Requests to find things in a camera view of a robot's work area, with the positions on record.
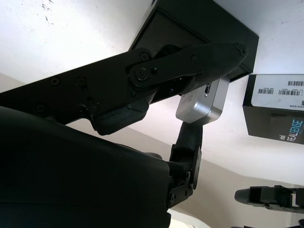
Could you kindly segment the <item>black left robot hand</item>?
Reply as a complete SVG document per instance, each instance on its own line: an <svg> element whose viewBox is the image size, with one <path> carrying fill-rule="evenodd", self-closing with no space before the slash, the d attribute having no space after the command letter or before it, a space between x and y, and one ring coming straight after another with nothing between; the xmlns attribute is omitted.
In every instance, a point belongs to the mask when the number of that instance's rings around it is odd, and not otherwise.
<svg viewBox="0 0 304 228"><path fill-rule="evenodd" d="M299 213L304 212L304 189L259 186L237 190L234 196L239 203L268 210Z"/></svg>

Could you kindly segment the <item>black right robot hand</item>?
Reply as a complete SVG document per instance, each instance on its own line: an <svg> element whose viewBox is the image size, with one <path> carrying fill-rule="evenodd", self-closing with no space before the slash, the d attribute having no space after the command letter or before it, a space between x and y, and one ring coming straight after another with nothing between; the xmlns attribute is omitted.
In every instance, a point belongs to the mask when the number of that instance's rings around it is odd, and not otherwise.
<svg viewBox="0 0 304 228"><path fill-rule="evenodd" d="M193 194L202 124L183 123L164 161L103 140L141 121L150 104L220 79L243 43L134 49L0 94L3 228L167 228ZM68 126L87 119L99 137Z"/></svg>

